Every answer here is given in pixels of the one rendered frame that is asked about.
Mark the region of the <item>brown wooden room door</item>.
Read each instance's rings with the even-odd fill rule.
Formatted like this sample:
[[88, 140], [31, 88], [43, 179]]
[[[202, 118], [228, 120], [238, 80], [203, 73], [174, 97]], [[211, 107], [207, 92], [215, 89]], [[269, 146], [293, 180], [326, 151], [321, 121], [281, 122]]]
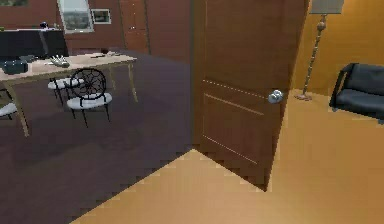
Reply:
[[[191, 0], [191, 140], [267, 190], [310, 0]], [[280, 90], [280, 103], [268, 95]]]

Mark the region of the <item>silver round door knob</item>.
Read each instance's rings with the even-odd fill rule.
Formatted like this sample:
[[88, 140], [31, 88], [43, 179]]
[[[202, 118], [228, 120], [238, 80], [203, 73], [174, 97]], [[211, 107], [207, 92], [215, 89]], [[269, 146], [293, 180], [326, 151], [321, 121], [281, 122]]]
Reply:
[[284, 94], [280, 90], [274, 90], [268, 95], [268, 102], [271, 104], [280, 103], [284, 98]]

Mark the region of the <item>brown panelled room door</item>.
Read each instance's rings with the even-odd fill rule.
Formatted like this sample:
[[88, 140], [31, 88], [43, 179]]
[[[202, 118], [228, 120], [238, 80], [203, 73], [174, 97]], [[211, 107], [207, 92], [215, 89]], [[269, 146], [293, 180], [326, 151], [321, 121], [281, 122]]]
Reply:
[[119, 0], [125, 47], [150, 53], [146, 0]]

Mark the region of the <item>light wooden dining table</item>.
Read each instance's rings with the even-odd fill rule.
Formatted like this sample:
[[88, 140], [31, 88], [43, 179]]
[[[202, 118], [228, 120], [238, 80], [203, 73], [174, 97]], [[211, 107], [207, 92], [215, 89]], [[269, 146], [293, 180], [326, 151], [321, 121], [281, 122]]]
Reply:
[[18, 84], [25, 84], [49, 78], [61, 78], [71, 75], [74, 71], [81, 68], [96, 68], [108, 69], [109, 76], [112, 81], [113, 88], [116, 88], [115, 80], [113, 77], [112, 68], [120, 65], [128, 67], [128, 77], [130, 80], [130, 88], [135, 101], [138, 101], [136, 89], [134, 85], [133, 65], [136, 61], [135, 57], [128, 55], [117, 55], [116, 53], [107, 54], [105, 57], [97, 58], [97, 53], [69, 56], [66, 60], [70, 63], [68, 68], [61, 68], [54, 65], [49, 65], [49, 60], [38, 60], [28, 65], [28, 71], [25, 73], [8, 75], [0, 69], [0, 83], [10, 93], [13, 102], [17, 108], [17, 115], [23, 128], [24, 136], [29, 137], [29, 127], [25, 117], [22, 105], [19, 102], [14, 86]]

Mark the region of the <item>floor lamp with grey shade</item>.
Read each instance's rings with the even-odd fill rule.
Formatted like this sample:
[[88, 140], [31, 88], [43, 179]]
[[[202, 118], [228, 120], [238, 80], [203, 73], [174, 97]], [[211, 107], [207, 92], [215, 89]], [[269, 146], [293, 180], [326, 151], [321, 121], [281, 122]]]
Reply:
[[344, 1], [345, 0], [311, 0], [309, 14], [319, 15], [320, 19], [316, 25], [315, 42], [308, 63], [304, 86], [301, 93], [295, 96], [295, 98], [298, 100], [310, 101], [312, 99], [312, 97], [307, 94], [307, 90], [311, 79], [313, 66], [315, 64], [316, 56], [319, 50], [319, 43], [321, 41], [322, 33], [327, 28], [327, 16], [341, 14]]

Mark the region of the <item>pale green crumpled cloth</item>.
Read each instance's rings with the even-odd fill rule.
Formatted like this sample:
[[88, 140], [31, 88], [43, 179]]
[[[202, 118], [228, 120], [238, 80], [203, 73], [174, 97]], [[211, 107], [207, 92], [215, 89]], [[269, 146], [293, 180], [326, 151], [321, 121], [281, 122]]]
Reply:
[[48, 65], [54, 65], [56, 67], [68, 68], [70, 63], [65, 59], [64, 56], [52, 56], [48, 62]]

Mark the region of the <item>white framed window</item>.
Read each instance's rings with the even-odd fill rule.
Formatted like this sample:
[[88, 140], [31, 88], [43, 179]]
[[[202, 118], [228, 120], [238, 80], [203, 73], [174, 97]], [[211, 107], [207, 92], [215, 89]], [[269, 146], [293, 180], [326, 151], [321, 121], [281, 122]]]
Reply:
[[66, 34], [94, 31], [88, 0], [57, 0]]

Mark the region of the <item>black leather sofa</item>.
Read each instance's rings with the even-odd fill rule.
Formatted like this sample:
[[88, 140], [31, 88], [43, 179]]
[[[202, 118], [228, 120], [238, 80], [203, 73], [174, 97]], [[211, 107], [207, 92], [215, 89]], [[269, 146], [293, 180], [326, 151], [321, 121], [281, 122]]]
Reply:
[[384, 66], [347, 64], [339, 72], [329, 106], [333, 112], [353, 112], [384, 125]]

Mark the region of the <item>black cabinet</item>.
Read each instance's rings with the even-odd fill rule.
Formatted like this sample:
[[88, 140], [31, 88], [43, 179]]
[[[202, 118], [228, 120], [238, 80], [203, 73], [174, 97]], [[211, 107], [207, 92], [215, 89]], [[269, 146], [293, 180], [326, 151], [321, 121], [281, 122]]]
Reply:
[[51, 56], [68, 57], [62, 30], [24, 29], [0, 31], [0, 61], [17, 60], [33, 55], [45, 59]]

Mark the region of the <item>dark grey pot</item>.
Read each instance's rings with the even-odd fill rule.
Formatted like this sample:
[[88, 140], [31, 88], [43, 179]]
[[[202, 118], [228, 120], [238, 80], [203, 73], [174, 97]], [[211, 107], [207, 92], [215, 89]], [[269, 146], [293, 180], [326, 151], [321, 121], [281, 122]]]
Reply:
[[28, 63], [23, 60], [4, 61], [0, 63], [0, 67], [5, 74], [14, 75], [25, 73], [28, 71]]

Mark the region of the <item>white framed wall picture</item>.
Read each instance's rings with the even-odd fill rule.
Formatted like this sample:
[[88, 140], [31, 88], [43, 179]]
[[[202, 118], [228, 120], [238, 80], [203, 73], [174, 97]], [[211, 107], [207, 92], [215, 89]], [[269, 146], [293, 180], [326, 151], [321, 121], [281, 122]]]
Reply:
[[110, 24], [111, 15], [109, 9], [92, 9], [92, 18], [94, 24]]

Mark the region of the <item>dark framed wall picture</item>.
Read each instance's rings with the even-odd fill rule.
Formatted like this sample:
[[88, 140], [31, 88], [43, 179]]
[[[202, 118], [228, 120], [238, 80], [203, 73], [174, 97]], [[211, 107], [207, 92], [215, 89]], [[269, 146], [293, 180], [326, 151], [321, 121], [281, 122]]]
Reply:
[[0, 6], [4, 7], [20, 7], [27, 6], [29, 0], [0, 0]]

